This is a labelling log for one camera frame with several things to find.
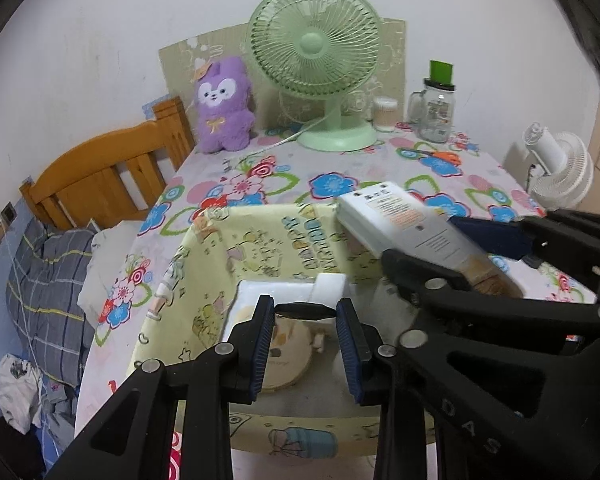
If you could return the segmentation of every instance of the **white cloth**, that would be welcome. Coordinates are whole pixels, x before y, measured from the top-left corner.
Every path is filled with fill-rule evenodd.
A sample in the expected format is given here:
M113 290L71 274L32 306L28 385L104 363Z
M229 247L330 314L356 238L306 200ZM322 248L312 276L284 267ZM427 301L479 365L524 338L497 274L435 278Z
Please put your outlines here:
M115 227L100 231L91 241L93 256L87 266L87 277L77 303L94 328L98 327L98 318L109 296L109 289L125 263L141 225L139 221L123 220Z
M22 434L40 427L42 374L30 362L11 354L0 360L0 409L4 420Z

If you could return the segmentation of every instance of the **white wall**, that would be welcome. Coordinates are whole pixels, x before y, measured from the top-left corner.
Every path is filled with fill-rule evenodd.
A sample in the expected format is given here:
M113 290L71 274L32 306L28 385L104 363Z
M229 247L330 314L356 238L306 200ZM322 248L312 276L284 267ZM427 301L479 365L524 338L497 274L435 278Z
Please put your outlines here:
M0 209L28 175L166 93L158 49L260 0L26 0L0 35ZM369 0L408 21L407 92L455 64L456 124L503 161L534 120L587 142L599 89L553 0Z

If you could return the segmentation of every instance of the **purple plush toy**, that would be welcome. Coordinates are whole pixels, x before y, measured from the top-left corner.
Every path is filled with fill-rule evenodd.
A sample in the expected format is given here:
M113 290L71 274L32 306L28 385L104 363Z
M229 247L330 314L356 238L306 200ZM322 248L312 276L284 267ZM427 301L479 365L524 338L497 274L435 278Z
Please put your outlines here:
M251 81L239 57L211 63L196 84L201 152L215 153L223 148L236 152L249 145L249 131L255 121L247 108L250 90Z

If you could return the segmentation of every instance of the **orange scissors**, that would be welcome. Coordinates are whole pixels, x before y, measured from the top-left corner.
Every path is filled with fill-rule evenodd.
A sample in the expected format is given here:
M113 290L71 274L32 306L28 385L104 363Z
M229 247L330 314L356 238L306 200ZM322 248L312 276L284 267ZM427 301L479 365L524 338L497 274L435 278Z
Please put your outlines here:
M460 166L460 164L461 164L460 157L457 156L455 153L451 153L451 152L426 152L424 150L414 150L412 148L409 148L409 151L410 152L415 152L415 153L420 153L421 155L435 156L436 158L441 158L442 160L446 160L447 162L450 162L454 166Z

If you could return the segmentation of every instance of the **white clip fan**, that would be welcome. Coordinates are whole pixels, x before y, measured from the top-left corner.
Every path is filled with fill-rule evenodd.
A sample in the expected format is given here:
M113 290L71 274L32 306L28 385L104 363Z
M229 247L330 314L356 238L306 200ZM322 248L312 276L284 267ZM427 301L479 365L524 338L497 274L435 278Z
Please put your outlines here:
M593 160L582 139L570 132L552 135L533 123L525 132L526 148L544 169L531 195L544 207L578 205L593 183Z

